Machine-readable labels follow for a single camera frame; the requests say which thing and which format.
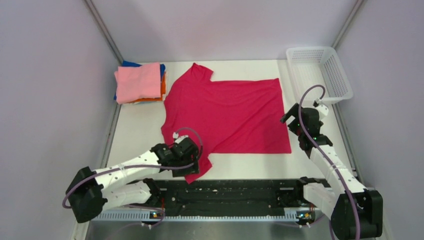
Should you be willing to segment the magenta t shirt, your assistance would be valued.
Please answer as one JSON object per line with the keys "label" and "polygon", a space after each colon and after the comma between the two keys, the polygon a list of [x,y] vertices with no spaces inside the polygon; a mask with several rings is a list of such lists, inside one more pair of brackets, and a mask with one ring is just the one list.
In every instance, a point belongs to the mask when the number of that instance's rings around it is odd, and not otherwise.
{"label": "magenta t shirt", "polygon": [[203,146],[199,172],[211,168],[210,154],[290,154],[288,129],[281,123],[283,91],[278,78],[212,81],[213,71],[194,63],[171,86],[164,101],[164,141],[193,129]]}

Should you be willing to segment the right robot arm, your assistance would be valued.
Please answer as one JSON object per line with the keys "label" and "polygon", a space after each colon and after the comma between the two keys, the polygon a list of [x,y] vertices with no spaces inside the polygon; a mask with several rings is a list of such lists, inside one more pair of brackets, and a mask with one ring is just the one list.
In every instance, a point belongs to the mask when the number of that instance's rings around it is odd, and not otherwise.
{"label": "right robot arm", "polygon": [[341,161],[331,140],[320,132],[329,109],[324,104],[295,103],[281,118],[297,136],[299,147],[323,174],[331,189],[318,179],[301,177],[293,192],[299,206],[315,205],[329,218],[340,240],[377,238],[383,233],[383,197],[365,187]]}

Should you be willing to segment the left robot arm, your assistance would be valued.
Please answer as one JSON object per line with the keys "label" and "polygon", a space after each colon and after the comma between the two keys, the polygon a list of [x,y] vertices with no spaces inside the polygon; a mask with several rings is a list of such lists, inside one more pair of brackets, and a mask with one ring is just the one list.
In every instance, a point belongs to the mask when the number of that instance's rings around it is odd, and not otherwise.
{"label": "left robot arm", "polygon": [[158,143],[123,163],[94,170],[81,168],[65,191],[62,207],[71,209],[78,223],[130,205],[157,212],[165,197],[150,176],[163,171],[170,171],[174,178],[197,174],[202,153],[202,144],[183,135],[170,145]]}

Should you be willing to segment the white plastic basket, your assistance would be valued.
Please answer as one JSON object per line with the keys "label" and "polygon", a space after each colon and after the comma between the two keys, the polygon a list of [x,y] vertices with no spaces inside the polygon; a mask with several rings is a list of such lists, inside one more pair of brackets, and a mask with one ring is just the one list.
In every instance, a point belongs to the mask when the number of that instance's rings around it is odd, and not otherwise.
{"label": "white plastic basket", "polygon": [[349,100],[354,92],[336,50],[329,46],[292,47],[286,50],[287,68],[297,102],[314,85],[325,87],[326,105]]}

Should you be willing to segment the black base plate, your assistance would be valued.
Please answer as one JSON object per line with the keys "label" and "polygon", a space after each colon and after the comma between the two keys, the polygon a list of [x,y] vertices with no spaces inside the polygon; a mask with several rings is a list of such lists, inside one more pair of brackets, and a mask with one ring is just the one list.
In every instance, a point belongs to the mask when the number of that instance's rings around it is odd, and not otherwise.
{"label": "black base plate", "polygon": [[297,180],[155,180],[144,203],[167,217],[282,217],[291,209],[313,210],[295,193]]}

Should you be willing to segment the aluminium rail frame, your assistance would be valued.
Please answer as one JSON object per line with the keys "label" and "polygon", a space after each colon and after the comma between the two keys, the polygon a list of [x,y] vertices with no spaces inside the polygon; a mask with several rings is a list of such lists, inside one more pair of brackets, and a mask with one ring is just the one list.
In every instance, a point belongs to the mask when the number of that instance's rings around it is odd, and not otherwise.
{"label": "aluminium rail frame", "polygon": [[283,216],[166,216],[164,210],[159,208],[147,209],[141,205],[131,208],[110,209],[94,217],[95,221],[139,221],[145,223],[156,223],[159,221],[170,222],[295,222],[301,225],[306,222],[316,222],[321,216],[320,208],[306,210],[304,208],[290,209]]}

